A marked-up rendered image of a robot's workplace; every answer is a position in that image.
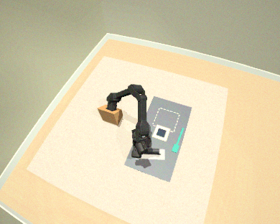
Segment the white square tile with dark blue centre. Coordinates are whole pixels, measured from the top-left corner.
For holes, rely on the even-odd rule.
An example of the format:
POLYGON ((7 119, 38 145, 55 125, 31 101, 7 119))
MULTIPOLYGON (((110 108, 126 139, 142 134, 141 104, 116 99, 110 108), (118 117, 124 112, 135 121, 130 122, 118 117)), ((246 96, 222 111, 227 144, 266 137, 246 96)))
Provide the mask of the white square tile with dark blue centre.
POLYGON ((170 129, 157 125, 152 137, 167 142, 170 129))

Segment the teal small trowel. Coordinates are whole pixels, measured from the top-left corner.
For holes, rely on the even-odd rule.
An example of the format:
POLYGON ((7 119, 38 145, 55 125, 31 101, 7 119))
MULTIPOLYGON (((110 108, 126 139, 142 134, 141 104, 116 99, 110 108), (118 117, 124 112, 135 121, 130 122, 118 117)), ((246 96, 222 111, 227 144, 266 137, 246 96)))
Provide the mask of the teal small trowel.
POLYGON ((175 152, 175 153, 177 153, 177 151, 178 151, 178 148, 179 148, 178 143, 179 143, 179 140, 180 140, 180 137, 181 137, 181 135, 182 135, 183 130, 184 130, 184 129, 182 128, 182 130, 181 130, 181 132, 180 132, 180 135, 179 135, 179 138, 178 138, 178 140, 177 140, 177 143, 174 144, 174 146, 172 147, 172 151, 175 152))

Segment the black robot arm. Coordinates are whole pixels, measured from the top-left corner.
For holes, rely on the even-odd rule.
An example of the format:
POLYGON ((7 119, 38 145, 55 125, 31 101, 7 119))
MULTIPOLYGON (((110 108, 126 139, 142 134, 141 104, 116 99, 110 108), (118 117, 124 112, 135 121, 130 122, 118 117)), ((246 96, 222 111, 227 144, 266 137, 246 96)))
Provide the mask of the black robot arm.
POLYGON ((142 85, 130 84, 127 89, 121 90, 117 93, 109 93, 106 97, 107 110, 116 111, 117 103, 121 101, 122 97, 132 95, 138 101, 138 122, 136 128, 131 130, 132 140, 135 143, 136 150, 139 155, 145 154, 148 152, 148 148, 151 145, 151 139, 149 136, 149 125, 146 121, 146 101, 147 96, 145 90, 142 88, 142 85), (139 95, 141 94, 141 95, 139 95), (142 137, 145 136, 145 137, 142 137))

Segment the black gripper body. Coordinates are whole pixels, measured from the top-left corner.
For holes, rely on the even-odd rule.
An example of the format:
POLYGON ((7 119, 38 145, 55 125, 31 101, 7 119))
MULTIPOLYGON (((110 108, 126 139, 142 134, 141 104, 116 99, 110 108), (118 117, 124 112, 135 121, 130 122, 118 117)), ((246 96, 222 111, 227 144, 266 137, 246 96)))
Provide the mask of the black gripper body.
MULTIPOLYGON (((135 143, 132 142, 133 146, 135 146, 135 143)), ((134 147, 134 150, 132 150, 131 156, 133 158, 141 158, 141 155, 139 155, 138 151, 136 150, 136 147, 134 147)))

